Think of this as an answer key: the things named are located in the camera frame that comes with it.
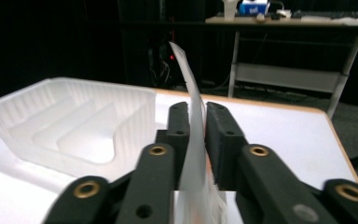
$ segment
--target white box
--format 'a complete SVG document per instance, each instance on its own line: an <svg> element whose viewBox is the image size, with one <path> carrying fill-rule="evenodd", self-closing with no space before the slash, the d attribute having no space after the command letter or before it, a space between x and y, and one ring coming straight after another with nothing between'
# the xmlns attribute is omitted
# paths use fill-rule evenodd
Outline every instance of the white box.
<svg viewBox="0 0 358 224"><path fill-rule="evenodd" d="M0 138L23 160L115 180L154 142L155 108L152 89L46 79L0 101Z"/></svg>

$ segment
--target screw hole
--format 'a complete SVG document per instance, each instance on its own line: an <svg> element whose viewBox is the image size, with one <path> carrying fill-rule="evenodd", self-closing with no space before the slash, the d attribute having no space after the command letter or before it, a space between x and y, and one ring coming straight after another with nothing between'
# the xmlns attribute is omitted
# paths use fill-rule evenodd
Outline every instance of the screw hole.
<svg viewBox="0 0 358 224"><path fill-rule="evenodd" d="M160 156L167 153L167 149L165 147L152 147L149 149L149 153L155 156Z"/></svg>
<svg viewBox="0 0 358 224"><path fill-rule="evenodd" d="M90 180L82 184L79 184L74 190L74 195L77 198L84 199L94 196L99 191L100 191L100 185L97 182Z"/></svg>
<svg viewBox="0 0 358 224"><path fill-rule="evenodd" d="M267 156L269 154L269 151L263 147L251 147L250 151L252 154L260 157Z"/></svg>
<svg viewBox="0 0 358 224"><path fill-rule="evenodd" d="M149 205L141 205L136 209L136 216L140 218L148 218L152 215L152 207Z"/></svg>
<svg viewBox="0 0 358 224"><path fill-rule="evenodd" d="M342 184L336 186L336 191L342 197L358 203L358 188L352 185Z"/></svg>

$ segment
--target brass screw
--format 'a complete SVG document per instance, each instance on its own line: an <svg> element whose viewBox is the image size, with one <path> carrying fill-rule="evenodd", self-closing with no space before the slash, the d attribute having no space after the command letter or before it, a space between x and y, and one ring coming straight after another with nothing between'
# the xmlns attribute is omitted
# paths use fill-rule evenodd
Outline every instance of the brass screw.
<svg viewBox="0 0 358 224"><path fill-rule="evenodd" d="M349 184L341 184L336 186L336 191L342 197L358 203L358 188Z"/></svg>
<svg viewBox="0 0 358 224"><path fill-rule="evenodd" d="M152 147L152 148L149 149L149 153L151 155L161 156L161 155L164 155L165 153L167 153L167 148L165 148L165 147Z"/></svg>
<svg viewBox="0 0 358 224"><path fill-rule="evenodd" d="M74 190L74 195L80 199L89 198L97 194L100 188L101 186L96 181L89 180L77 185Z"/></svg>
<svg viewBox="0 0 358 224"><path fill-rule="evenodd" d="M269 151L263 147L251 147L250 151L252 154L260 157L267 156L269 154Z"/></svg>

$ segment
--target white object on shelf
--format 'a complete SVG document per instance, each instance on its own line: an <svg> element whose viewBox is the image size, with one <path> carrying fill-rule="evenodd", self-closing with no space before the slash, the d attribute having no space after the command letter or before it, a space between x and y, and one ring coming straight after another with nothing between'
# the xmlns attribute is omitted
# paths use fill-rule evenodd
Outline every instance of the white object on shelf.
<svg viewBox="0 0 358 224"><path fill-rule="evenodd" d="M0 101L0 138L26 161L115 180L154 142L155 109L148 88L46 79Z"/></svg>

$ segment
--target plastic tray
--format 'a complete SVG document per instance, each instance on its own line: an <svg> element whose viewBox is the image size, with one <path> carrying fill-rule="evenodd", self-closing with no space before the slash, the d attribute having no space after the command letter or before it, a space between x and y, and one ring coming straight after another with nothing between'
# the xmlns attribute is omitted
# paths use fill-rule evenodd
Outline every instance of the plastic tray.
<svg viewBox="0 0 358 224"><path fill-rule="evenodd" d="M0 101L0 138L26 161L114 180L154 142L155 108L152 89L46 79Z"/></svg>

